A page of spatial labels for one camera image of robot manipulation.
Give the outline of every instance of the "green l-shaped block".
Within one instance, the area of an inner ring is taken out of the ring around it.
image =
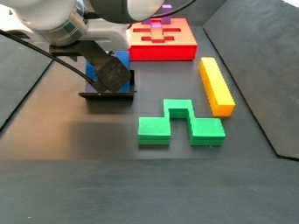
[[[171,143],[171,119],[187,120],[191,145],[222,145],[226,132],[219,118],[197,118],[191,100],[163,100],[165,117],[141,117],[139,144]]]

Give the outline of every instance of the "yellow rectangular block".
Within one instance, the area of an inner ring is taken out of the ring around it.
[[[231,116],[237,103],[217,60],[202,58],[199,70],[214,116]]]

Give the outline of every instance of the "toy block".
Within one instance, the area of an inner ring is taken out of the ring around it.
[[[231,116],[237,103],[217,60],[214,58],[202,58],[199,70],[214,116]]]
[[[163,5],[163,14],[171,12],[174,7],[170,4]],[[163,25],[169,25],[171,23],[173,17],[163,17]]]
[[[194,117],[193,100],[163,100],[163,112],[165,116],[170,118]]]
[[[125,64],[126,68],[130,69],[131,67],[131,60],[130,60],[130,52],[129,51],[117,51],[117,57]],[[97,81],[99,78],[97,76],[97,68],[91,65],[91,63],[87,61],[86,65],[86,74],[87,76]],[[86,84],[86,92],[87,93],[97,93],[98,90],[87,83]],[[130,92],[130,81],[126,83],[126,85],[118,90],[119,93],[129,93]]]
[[[194,118],[190,132],[191,145],[222,145],[226,138],[219,118]]]
[[[170,144],[171,123],[167,117],[141,117],[138,129],[139,144]]]
[[[141,117],[139,144],[170,144],[171,118],[187,121],[191,145],[222,145],[226,132],[219,118],[195,118],[191,100],[163,100],[165,117]]]
[[[130,29],[131,60],[194,60],[198,43],[186,18],[173,18],[171,24],[153,19],[151,24],[137,23]]]

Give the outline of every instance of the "black cable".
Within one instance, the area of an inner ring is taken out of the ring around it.
[[[157,14],[153,15],[151,18],[165,18],[171,16],[173,14],[175,14],[177,12],[182,11],[183,9],[186,9],[191,4],[194,4],[197,2],[197,0],[191,0],[187,4],[185,4],[182,7],[179,7],[177,10],[173,10],[165,14]]]
[[[30,47],[34,49],[38,53],[43,54],[46,57],[51,58],[53,60],[58,61],[62,65],[65,65],[73,72],[75,72],[91,85],[95,82],[78,68],[75,68],[73,65],[70,65],[67,62],[65,62],[62,59],[58,59],[54,57],[49,52],[46,52],[42,48],[33,45],[31,43],[26,42],[21,38],[18,38],[15,35],[10,34],[7,31],[0,30],[0,35],[6,36],[7,38],[13,39],[22,45]]]

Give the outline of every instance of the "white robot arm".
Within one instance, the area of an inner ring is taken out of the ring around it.
[[[79,39],[98,41],[106,38],[101,37],[105,29],[106,34],[110,30],[113,33],[125,30],[127,27],[119,24],[149,19],[163,3],[165,0],[91,0],[95,12],[106,21],[89,21],[85,18],[87,8],[83,0],[0,0],[0,4],[14,9],[21,22],[54,46],[67,46]],[[121,38],[121,42],[126,45],[127,41]]]
[[[2,30],[7,36],[35,51],[61,62],[77,72],[99,92],[117,92],[130,80],[131,73],[117,57],[106,51],[129,49],[127,24],[141,22],[157,13],[165,0],[86,0],[90,2],[97,19],[87,17],[87,7],[83,0],[0,0],[14,13],[13,24]],[[191,0],[185,9],[197,0]],[[25,32],[51,44],[51,54],[38,49],[31,43],[19,39],[14,33]],[[85,56],[98,71],[98,80],[93,80],[77,68],[54,56]]]

